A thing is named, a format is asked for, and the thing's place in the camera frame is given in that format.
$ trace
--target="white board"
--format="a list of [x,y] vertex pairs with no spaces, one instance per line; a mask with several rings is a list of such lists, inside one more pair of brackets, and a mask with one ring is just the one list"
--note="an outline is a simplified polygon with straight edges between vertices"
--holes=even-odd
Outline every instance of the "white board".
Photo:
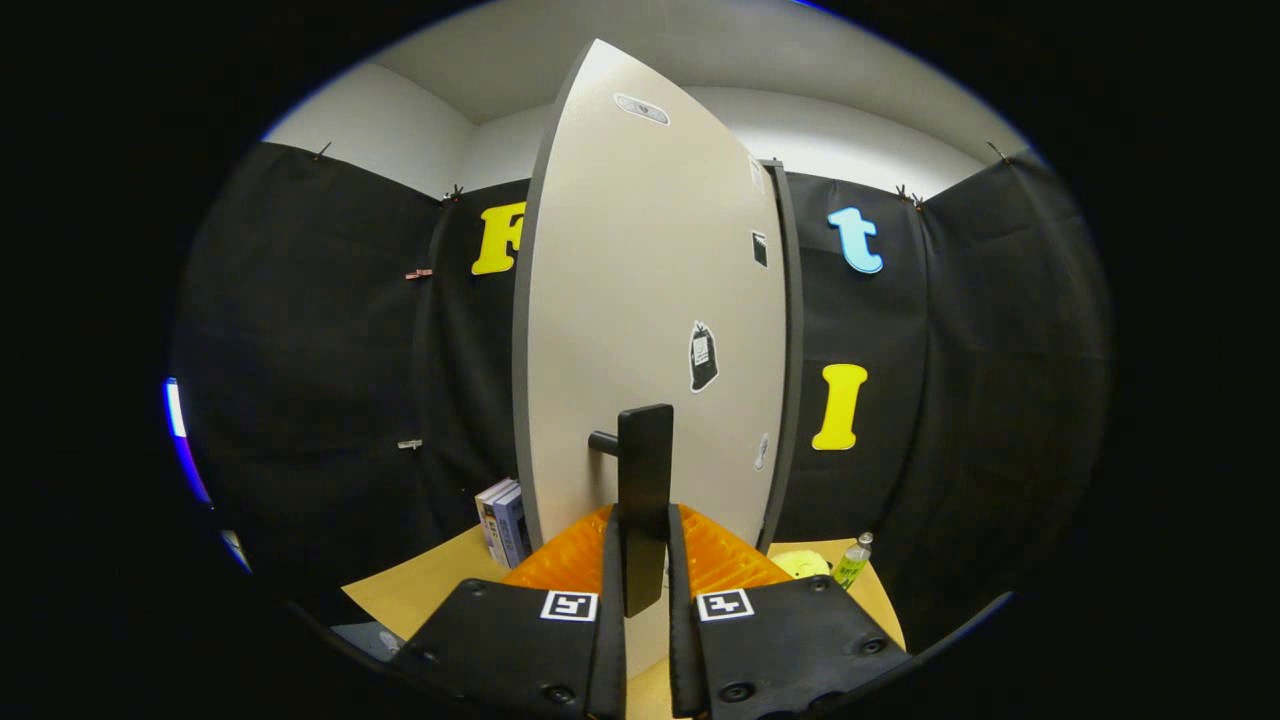
[[[676,85],[596,40],[557,100],[524,232],[515,420],[535,546],[617,498],[591,430],[659,402],[675,407],[672,502],[756,544],[787,355],[769,174]],[[627,620],[628,675],[667,652],[666,616],[664,596]]]

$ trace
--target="black fabric curtain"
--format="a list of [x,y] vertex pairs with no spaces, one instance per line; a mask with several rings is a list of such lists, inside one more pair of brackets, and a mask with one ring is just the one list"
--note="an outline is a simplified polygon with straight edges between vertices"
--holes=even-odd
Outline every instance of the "black fabric curtain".
[[180,287],[172,372],[188,441],[255,575],[333,591],[448,534],[415,451],[411,328],[436,201],[259,143],[215,201]]
[[1079,209],[1032,152],[924,202],[924,388],[876,532],[908,642],[941,639],[1043,559],[1089,484],[1114,377]]
[[[776,539],[874,532],[876,569],[924,648],[1016,588],[1088,484],[1111,378],[1101,265],[1030,152],[922,209],[787,182],[805,337]],[[196,462],[257,574],[303,589],[367,577],[474,525],[474,496],[516,477],[515,265],[472,266],[486,222],[521,218],[486,211],[527,192],[465,191],[442,210],[271,143],[232,178],[191,252],[173,368]],[[845,208],[876,225],[874,274],[844,259],[828,215]],[[404,279],[419,268],[433,274]],[[832,364],[867,380],[855,446],[819,451]]]
[[[776,542],[855,537],[877,525],[902,471],[924,379],[924,240],[914,205],[851,182],[787,173],[800,245],[804,290],[804,368],[791,478]],[[874,274],[845,261],[831,213],[859,209],[876,225],[868,240],[883,268]],[[828,383],[823,368],[858,365],[850,450],[815,450]]]
[[[451,537],[476,524],[475,496],[503,478],[516,478],[512,418],[511,327],[515,264],[474,274],[490,208],[524,202],[529,181],[516,181],[445,200],[445,217],[431,261],[424,313],[422,469],[434,488],[438,518]],[[521,222],[503,214],[494,223]],[[520,252],[506,254],[516,263]]]

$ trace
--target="table surface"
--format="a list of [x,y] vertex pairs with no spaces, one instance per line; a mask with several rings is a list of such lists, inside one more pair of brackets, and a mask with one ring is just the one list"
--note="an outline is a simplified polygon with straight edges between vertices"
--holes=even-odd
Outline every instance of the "table surface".
[[[769,547],[768,555],[774,557],[792,550],[812,550],[836,565],[852,543],[854,538],[777,542]],[[342,589],[365,612],[397,635],[408,639],[461,580],[479,578],[498,582],[507,573],[506,568],[489,557],[484,532],[480,525],[475,525],[439,547]],[[899,646],[906,648],[897,615],[870,562],[849,588],[849,594]],[[627,682],[627,716],[639,720],[671,717],[671,685],[666,659]]]

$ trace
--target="clip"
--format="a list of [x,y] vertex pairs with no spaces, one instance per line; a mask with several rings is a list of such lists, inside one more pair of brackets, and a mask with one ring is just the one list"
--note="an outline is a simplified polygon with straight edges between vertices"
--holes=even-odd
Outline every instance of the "clip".
[[996,155],[1000,155],[1000,159],[1004,160],[1006,165],[1012,165],[1014,164],[1014,161],[1010,160],[1009,158],[1006,158],[1005,154],[1001,152],[998,147],[996,147],[995,145],[992,145],[992,142],[989,140],[987,141],[987,145],[991,145],[991,149],[996,151]]

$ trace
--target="plastic bottle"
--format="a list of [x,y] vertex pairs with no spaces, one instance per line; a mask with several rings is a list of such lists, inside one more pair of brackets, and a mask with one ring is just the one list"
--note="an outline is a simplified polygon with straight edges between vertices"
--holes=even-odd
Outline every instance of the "plastic bottle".
[[840,559],[840,565],[836,565],[836,570],[832,571],[836,582],[840,587],[849,589],[849,585],[854,584],[858,579],[858,574],[863,571],[867,566],[867,561],[872,557],[872,534],[863,533],[858,536],[858,542],[849,546],[845,551],[845,556]]

